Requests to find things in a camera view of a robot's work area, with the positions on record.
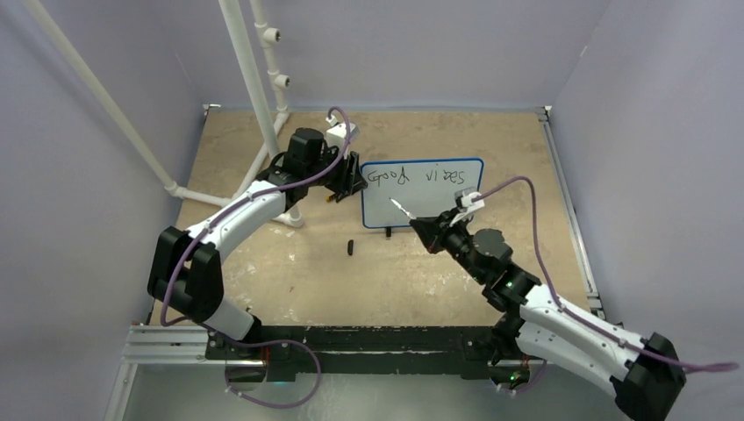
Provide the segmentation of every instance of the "blue whiteboard frame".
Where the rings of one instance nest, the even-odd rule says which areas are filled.
[[[440,160],[398,160],[398,161],[369,161],[361,164],[359,166],[359,173],[361,174],[361,171],[366,167],[367,165],[374,165],[374,164],[413,164],[413,163],[421,163],[421,162],[452,162],[452,161],[479,161],[481,163],[481,174],[478,175],[478,185],[476,186],[477,189],[481,188],[481,180],[483,179],[483,169],[486,167],[485,162],[483,162],[482,159],[471,156],[469,158],[442,158]],[[364,191],[360,194],[361,196],[361,224],[364,225],[365,228],[369,230],[379,230],[381,228],[387,228],[388,226],[367,226],[367,224],[364,223]],[[406,226],[410,225],[390,225],[390,228],[405,228]]]

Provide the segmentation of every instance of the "wall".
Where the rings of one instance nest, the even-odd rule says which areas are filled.
[[[166,169],[202,111],[147,0],[45,2]],[[0,414],[102,419],[169,198],[20,6],[0,1]]]
[[[609,0],[263,3],[290,107],[499,109],[553,103]],[[200,98],[249,106],[217,2],[155,5]]]
[[[614,0],[554,104],[607,313],[684,360],[744,362],[744,3]],[[739,420],[741,371],[693,375],[671,420]]]

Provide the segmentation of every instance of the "wooden table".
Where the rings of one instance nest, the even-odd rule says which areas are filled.
[[[537,189],[540,250],[559,293],[588,309],[562,193],[540,123],[532,113],[352,112],[361,129],[353,149],[362,162],[477,156],[485,162],[481,191],[514,175]],[[286,147],[298,127],[325,131],[323,113],[292,113],[280,133]],[[252,112],[210,114],[189,188],[232,196],[261,147]],[[359,195],[327,203],[323,188],[299,203],[305,226],[270,223],[240,245],[223,266],[225,292],[267,325],[493,325],[499,313],[481,287],[448,254],[430,255],[410,229],[361,224]],[[186,200],[176,223],[185,228],[218,209]],[[524,183],[492,196],[470,225],[504,232],[513,259],[542,278],[534,257],[529,190]],[[347,242],[354,240],[354,256]],[[155,304],[155,315],[160,302]]]

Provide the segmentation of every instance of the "table top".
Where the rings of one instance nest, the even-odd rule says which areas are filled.
[[[562,192],[540,122],[533,113],[351,112],[361,134],[361,161],[477,156],[485,169],[481,191],[514,175],[537,189],[540,250],[558,292],[588,309]],[[326,129],[324,113],[293,112],[279,135],[286,147],[298,127]],[[213,112],[207,119],[189,189],[232,196],[261,147],[252,112]],[[430,255],[410,229],[369,230],[359,195],[327,203],[311,189],[299,203],[301,228],[262,226],[225,261],[225,293],[251,307],[267,325],[493,325],[500,313],[481,287],[446,253]],[[488,199],[469,226],[496,228],[513,259],[543,278],[534,256],[529,189],[512,185]],[[185,200],[176,222],[185,228],[216,212]],[[347,242],[354,240],[354,255]],[[160,312],[160,302],[155,304]],[[169,318],[175,315],[169,312]]]

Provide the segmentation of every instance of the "robotic arm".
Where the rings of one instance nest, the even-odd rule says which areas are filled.
[[[490,364],[515,352],[549,360],[613,396],[630,418],[664,419],[686,382],[685,374],[679,366],[632,348],[677,360],[671,342],[658,333],[645,339],[560,298],[512,261],[512,249],[500,231],[483,229],[471,235],[467,224],[473,212],[483,207],[479,196],[463,190],[456,195],[456,207],[438,217],[413,218],[411,227],[429,253],[447,251],[484,286],[489,304],[504,313],[493,328]],[[619,341],[609,340],[592,326],[611,332]]]
[[[351,125],[351,139],[358,134]],[[222,280],[222,262],[230,253],[261,225],[288,211],[307,196],[309,187],[325,186],[331,190],[336,202],[367,187],[359,170],[359,155],[345,153],[342,161],[327,175],[313,183],[300,187],[275,191],[254,200],[257,192],[275,187],[288,186],[318,174],[338,156],[347,130],[345,125],[334,125],[323,133],[313,129],[297,129],[290,138],[286,153],[280,153],[267,169],[261,171],[254,181],[227,208],[245,202],[238,209],[222,218],[215,225],[211,221],[220,212],[205,221],[192,225],[185,231],[171,226],[162,232],[155,248],[155,256],[147,292],[163,301],[168,281],[176,269],[181,256],[194,240],[196,232],[208,231],[193,249],[188,260],[189,268],[181,268],[173,288],[169,306],[196,323],[208,325],[230,338],[257,342],[261,321],[245,310],[238,308],[225,297]]]

